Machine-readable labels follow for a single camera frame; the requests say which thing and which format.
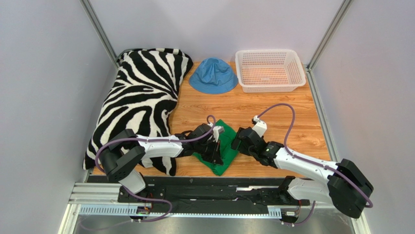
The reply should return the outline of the green t shirt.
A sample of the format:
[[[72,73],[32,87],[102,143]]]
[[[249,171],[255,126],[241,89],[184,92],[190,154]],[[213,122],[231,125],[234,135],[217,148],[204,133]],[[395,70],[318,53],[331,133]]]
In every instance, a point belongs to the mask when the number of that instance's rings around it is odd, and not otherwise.
[[[236,132],[222,119],[218,120],[216,122],[216,125],[222,126],[224,128],[224,132],[219,136],[219,140],[221,141],[220,154],[223,161],[223,165],[217,165],[203,161],[202,157],[197,153],[193,153],[192,155],[195,156],[201,163],[205,164],[208,168],[210,168],[216,176],[222,176],[238,154],[238,151],[233,150],[231,148],[231,143],[236,137]]]

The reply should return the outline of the white plastic basket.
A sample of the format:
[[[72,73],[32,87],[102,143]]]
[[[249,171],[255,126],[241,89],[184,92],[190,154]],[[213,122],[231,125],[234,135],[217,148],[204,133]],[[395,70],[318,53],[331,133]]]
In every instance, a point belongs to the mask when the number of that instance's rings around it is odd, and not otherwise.
[[[235,65],[245,93],[292,92],[306,84],[302,62],[291,49],[240,50]]]

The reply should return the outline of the blue bucket hat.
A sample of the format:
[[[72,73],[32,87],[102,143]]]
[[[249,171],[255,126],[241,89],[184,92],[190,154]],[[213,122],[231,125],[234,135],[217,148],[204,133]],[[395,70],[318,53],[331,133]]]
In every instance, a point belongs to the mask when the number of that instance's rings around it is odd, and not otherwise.
[[[203,60],[189,78],[195,90],[205,94],[223,94],[234,89],[238,78],[232,67],[220,58]]]

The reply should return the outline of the zebra striped pillow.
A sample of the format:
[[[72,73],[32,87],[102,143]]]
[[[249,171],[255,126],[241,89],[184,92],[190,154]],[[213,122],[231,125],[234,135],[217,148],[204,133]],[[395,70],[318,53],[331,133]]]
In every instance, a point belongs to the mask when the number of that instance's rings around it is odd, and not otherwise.
[[[169,117],[181,84],[193,67],[180,49],[138,48],[122,52],[112,87],[101,106],[82,169],[95,167],[95,155],[123,130],[145,137],[170,136]]]

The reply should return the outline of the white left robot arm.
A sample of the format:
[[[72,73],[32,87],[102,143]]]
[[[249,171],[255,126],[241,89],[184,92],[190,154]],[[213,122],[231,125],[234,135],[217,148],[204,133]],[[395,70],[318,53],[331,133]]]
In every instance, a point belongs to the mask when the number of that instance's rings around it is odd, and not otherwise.
[[[222,126],[214,123],[201,124],[187,134],[166,137],[141,136],[126,129],[98,150],[95,163],[102,166],[108,181],[118,182],[128,191],[138,194],[145,189],[146,183],[134,168],[144,159],[185,157],[197,153],[207,162],[222,165],[219,136],[224,131]]]

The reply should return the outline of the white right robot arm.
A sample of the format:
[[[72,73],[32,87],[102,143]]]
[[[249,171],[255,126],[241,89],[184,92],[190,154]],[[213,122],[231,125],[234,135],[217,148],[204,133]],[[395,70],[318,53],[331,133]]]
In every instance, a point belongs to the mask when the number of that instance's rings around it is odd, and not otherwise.
[[[264,166],[293,171],[305,179],[289,179],[283,188],[296,200],[331,204],[351,218],[359,218],[374,187],[358,166],[348,160],[326,161],[296,152],[286,145],[266,142],[253,128],[240,128],[231,143],[239,153],[254,157]]]

